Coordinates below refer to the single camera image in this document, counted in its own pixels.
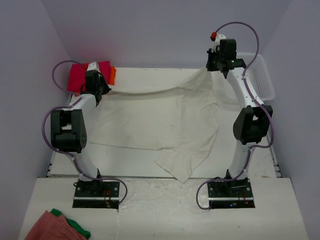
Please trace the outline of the white t shirt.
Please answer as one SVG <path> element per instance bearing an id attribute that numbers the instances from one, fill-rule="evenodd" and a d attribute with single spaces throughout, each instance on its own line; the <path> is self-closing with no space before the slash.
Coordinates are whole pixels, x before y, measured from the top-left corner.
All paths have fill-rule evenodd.
<path id="1" fill-rule="evenodd" d="M 219 130 L 205 68 L 170 83 L 116 88 L 99 103 L 93 144 L 159 151 L 155 163 L 180 182 L 208 158 Z"/>

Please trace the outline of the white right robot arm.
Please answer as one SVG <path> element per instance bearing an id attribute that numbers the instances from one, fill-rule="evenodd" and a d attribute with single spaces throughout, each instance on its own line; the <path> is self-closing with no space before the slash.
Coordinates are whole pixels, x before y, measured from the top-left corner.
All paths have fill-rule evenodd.
<path id="1" fill-rule="evenodd" d="M 234 124 L 236 148 L 232 163 L 224 178 L 215 178 L 212 188 L 233 197 L 248 182 L 248 169 L 252 154 L 269 130 L 273 109 L 259 98 L 246 74 L 247 65 L 237 57 L 235 39 L 224 35 L 212 37 L 213 47 L 207 51 L 206 68 L 209 72 L 221 72 L 231 85 L 240 105 Z"/>

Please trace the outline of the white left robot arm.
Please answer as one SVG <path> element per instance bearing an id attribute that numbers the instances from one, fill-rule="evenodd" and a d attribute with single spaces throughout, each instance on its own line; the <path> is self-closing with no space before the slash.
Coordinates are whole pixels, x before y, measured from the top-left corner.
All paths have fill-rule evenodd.
<path id="1" fill-rule="evenodd" d="M 98 113 L 98 105 L 102 96 L 111 88 L 98 69 L 85 72 L 84 87 L 85 92 L 71 105 L 50 111 L 50 144 L 55 151 L 71 160 L 79 174 L 79 180 L 88 182 L 87 192 L 97 197 L 103 193 L 104 184 L 98 181 L 100 172 L 85 148 Z"/>

